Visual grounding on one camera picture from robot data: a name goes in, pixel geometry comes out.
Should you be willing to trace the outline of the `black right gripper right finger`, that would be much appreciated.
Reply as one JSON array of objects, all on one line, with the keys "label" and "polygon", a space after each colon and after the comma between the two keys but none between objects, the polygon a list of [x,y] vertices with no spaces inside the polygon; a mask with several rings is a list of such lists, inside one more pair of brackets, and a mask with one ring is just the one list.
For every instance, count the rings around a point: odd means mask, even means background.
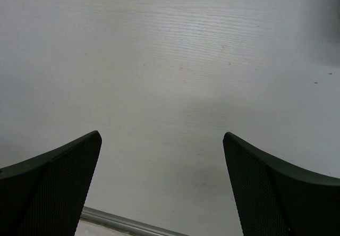
[{"label": "black right gripper right finger", "polygon": [[226,166],[243,235],[339,235],[339,179],[312,172],[228,132]]}]

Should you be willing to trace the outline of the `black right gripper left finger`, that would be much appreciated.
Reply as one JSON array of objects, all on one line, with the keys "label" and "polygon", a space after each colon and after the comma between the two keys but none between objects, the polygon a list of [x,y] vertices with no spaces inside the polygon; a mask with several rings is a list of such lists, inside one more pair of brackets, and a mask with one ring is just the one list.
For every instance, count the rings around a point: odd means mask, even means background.
[{"label": "black right gripper left finger", "polygon": [[75,235],[101,143],[93,131],[1,168],[1,235]]}]

